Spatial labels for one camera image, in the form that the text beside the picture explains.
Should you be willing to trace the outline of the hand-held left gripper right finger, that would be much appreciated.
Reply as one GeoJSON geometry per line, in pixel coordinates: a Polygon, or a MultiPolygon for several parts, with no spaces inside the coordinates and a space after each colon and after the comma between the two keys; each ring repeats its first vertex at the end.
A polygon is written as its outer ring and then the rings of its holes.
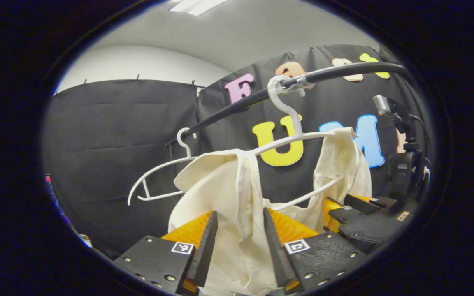
{"type": "Polygon", "coordinates": [[[340,234],[318,234],[270,208],[263,209],[263,217],[276,284],[286,294],[324,288],[367,260],[340,234]]]}

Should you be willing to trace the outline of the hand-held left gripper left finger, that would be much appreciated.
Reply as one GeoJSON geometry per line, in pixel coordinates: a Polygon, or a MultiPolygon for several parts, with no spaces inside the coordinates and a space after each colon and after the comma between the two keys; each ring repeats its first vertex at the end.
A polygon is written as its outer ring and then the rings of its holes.
{"type": "Polygon", "coordinates": [[[162,238],[144,236],[114,263],[167,293],[198,295],[207,280],[217,232],[218,213],[209,211],[162,238]]]}

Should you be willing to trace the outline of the cream shirt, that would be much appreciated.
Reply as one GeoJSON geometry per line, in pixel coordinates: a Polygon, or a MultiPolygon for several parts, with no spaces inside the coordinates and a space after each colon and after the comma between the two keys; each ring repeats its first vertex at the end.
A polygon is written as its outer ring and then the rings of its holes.
{"type": "Polygon", "coordinates": [[[280,242],[317,235],[329,225],[327,197],[343,203],[346,195],[371,197],[369,165],[350,127],[331,131],[322,142],[307,207],[272,203],[262,195],[258,159],[239,149],[205,153],[175,178],[184,195],[173,208],[164,239],[200,245],[204,223],[214,211],[218,230],[205,285],[207,296],[265,296],[278,288],[263,209],[280,223],[280,242]]]}

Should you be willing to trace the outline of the white plastic hanger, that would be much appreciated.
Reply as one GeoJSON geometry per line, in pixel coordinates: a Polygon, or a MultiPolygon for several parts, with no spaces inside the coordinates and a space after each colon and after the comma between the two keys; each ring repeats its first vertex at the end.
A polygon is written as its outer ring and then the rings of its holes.
{"type": "MultiPolygon", "coordinates": [[[[283,103],[280,98],[278,97],[278,95],[280,94],[287,94],[289,92],[292,92],[292,91],[295,91],[295,90],[299,90],[301,88],[303,88],[303,85],[304,83],[307,82],[307,79],[305,78],[305,76],[301,76],[299,78],[296,79],[296,84],[293,85],[293,86],[290,86],[290,87],[285,87],[285,86],[282,86],[281,83],[282,82],[288,82],[288,77],[287,76],[284,76],[284,75],[279,75],[279,76],[275,76],[273,78],[271,78],[267,84],[267,93],[268,93],[268,97],[269,99],[271,99],[272,103],[274,104],[275,107],[277,107],[278,109],[280,109],[280,111],[288,114],[288,116],[290,116],[291,120],[292,120],[292,124],[293,124],[293,127],[295,128],[295,133],[293,136],[288,136],[288,137],[284,137],[280,140],[275,140],[271,143],[268,143],[264,146],[259,146],[258,148],[254,149],[251,151],[251,153],[253,153],[256,157],[259,156],[260,154],[262,153],[265,153],[269,150],[273,150],[277,147],[280,147],[280,146],[285,146],[286,144],[290,144],[292,142],[298,142],[298,141],[303,141],[303,140],[309,140],[309,139],[314,139],[314,138],[318,138],[318,137],[324,137],[324,138],[327,138],[327,137],[336,137],[337,135],[335,133],[331,133],[331,132],[309,132],[309,133],[304,133],[302,131],[302,124],[301,124],[301,120],[299,120],[299,114],[297,113],[297,111],[295,109],[293,109],[292,107],[286,105],[285,103],[283,103]]],[[[301,197],[298,197],[292,201],[289,201],[287,203],[284,203],[280,206],[277,206],[277,207],[274,207],[273,210],[283,210],[283,209],[286,209],[290,206],[295,206],[296,204],[299,204],[303,201],[306,201],[308,200],[309,198],[317,195],[318,193],[321,193],[323,191],[325,191],[326,189],[329,189],[331,186],[335,185],[336,183],[338,183],[340,180],[343,180],[345,177],[344,174],[336,177],[335,179],[333,179],[332,181],[330,181],[329,183],[327,183],[326,185],[323,185],[321,187],[319,187],[318,189],[314,190],[314,191],[311,191],[310,193],[306,194],[306,195],[303,195],[301,197]]]]}
{"type": "Polygon", "coordinates": [[[197,159],[198,157],[194,157],[192,156],[191,154],[191,148],[190,146],[188,146],[188,144],[184,143],[184,141],[182,140],[182,135],[183,133],[185,133],[186,131],[189,131],[190,128],[188,127],[184,127],[182,129],[180,129],[177,133],[177,136],[176,136],[176,141],[179,143],[179,145],[181,147],[183,147],[185,150],[186,150],[186,157],[183,157],[181,159],[176,159],[176,160],[171,160],[171,161],[168,161],[166,163],[163,163],[163,164],[160,164],[156,167],[153,167],[152,169],[150,169],[149,171],[143,173],[139,178],[138,180],[133,184],[133,186],[131,187],[130,189],[130,192],[128,194],[128,199],[127,199],[127,205],[130,206],[131,205],[131,201],[133,199],[133,196],[134,196],[134,193],[135,193],[135,190],[139,187],[139,185],[143,185],[143,188],[144,188],[144,192],[145,192],[145,196],[137,196],[137,199],[141,200],[141,201],[152,201],[152,200],[159,200],[159,199],[163,199],[163,198],[166,198],[166,197],[172,197],[172,196],[177,196],[179,194],[183,194],[182,191],[176,191],[176,192],[172,192],[172,193],[167,193],[167,194],[162,194],[162,195],[158,195],[158,196],[153,196],[151,197],[150,196],[150,191],[149,191],[149,186],[147,185],[147,182],[146,182],[146,178],[149,177],[152,173],[155,173],[156,171],[160,170],[160,169],[163,169],[164,167],[169,167],[171,165],[175,165],[175,164],[178,164],[178,163],[183,163],[183,162],[187,162],[187,161],[192,161],[192,160],[195,160],[197,159]]]}

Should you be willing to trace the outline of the large ceiling light panel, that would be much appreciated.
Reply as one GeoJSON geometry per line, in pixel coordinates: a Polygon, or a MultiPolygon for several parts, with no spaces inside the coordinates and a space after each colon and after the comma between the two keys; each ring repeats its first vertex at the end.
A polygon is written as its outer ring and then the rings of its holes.
{"type": "Polygon", "coordinates": [[[199,16],[231,0],[179,0],[169,11],[199,16]]]}

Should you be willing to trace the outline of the black clothes rail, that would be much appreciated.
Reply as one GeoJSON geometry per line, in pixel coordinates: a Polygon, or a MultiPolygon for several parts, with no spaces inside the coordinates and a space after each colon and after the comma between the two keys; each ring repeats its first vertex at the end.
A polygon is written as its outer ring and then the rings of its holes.
{"type": "MultiPolygon", "coordinates": [[[[289,78],[287,76],[280,76],[286,80],[282,81],[282,86],[289,88],[290,86],[297,85],[301,82],[305,84],[312,84],[317,82],[322,82],[326,79],[334,79],[343,76],[351,76],[355,74],[368,74],[376,72],[389,72],[397,73],[402,75],[405,79],[412,80],[412,73],[402,65],[398,65],[391,62],[354,62],[346,65],[331,66],[325,69],[319,69],[316,71],[308,72],[303,75],[299,75],[294,78],[289,78]]],[[[267,88],[261,89],[260,91],[253,92],[251,95],[232,103],[223,109],[220,109],[218,112],[215,112],[205,120],[202,120],[200,123],[194,125],[190,129],[186,130],[179,139],[182,140],[183,137],[189,137],[194,133],[200,131],[201,129],[210,126],[213,123],[218,122],[232,114],[241,112],[243,109],[246,109],[254,104],[257,104],[261,101],[264,101],[269,98],[267,88]]]]}

